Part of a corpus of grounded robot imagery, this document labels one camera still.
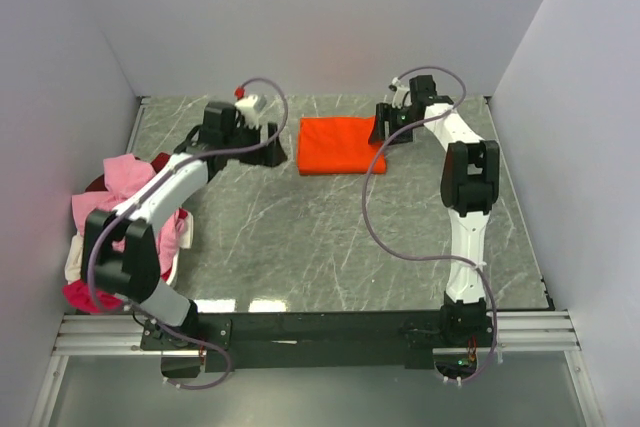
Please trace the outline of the orange t-shirt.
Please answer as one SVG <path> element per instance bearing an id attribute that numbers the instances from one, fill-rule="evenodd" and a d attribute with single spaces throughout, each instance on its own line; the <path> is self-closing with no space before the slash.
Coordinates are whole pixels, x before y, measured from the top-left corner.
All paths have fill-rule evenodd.
<path id="1" fill-rule="evenodd" d="M 380 143 L 369 143 L 374 117 L 305 117 L 296 164 L 303 176 L 365 174 Z"/>

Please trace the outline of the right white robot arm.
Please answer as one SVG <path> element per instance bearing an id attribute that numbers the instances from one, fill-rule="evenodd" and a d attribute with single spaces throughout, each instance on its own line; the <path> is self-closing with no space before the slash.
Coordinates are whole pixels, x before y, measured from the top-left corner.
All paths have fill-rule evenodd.
<path id="1" fill-rule="evenodd" d="M 431 75 L 406 84 L 396 77 L 389 89 L 392 100 L 376 105 L 369 143 L 411 142 L 408 126 L 422 120 L 445 151 L 440 197 L 450 220 L 451 260 L 436 332 L 460 346 L 491 328 L 481 272 L 486 228 L 499 197 L 500 147 L 463 120 L 452 99 L 437 92 Z"/>

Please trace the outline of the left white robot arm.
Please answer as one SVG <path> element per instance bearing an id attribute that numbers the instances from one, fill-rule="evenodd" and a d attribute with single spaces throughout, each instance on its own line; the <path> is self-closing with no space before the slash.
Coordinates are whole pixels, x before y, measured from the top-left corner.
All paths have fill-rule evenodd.
<path id="1" fill-rule="evenodd" d="M 116 207 L 95 209 L 86 218 L 84 282 L 93 292 L 139 305 L 165 325 L 164 336 L 176 348 L 189 348 L 199 339 L 198 308 L 163 280 L 158 234 L 229 161 L 269 168 L 286 161 L 280 125 L 259 124 L 265 105 L 265 98 L 256 94 L 235 103 L 209 102 L 202 122 L 189 131 L 159 173 Z"/>

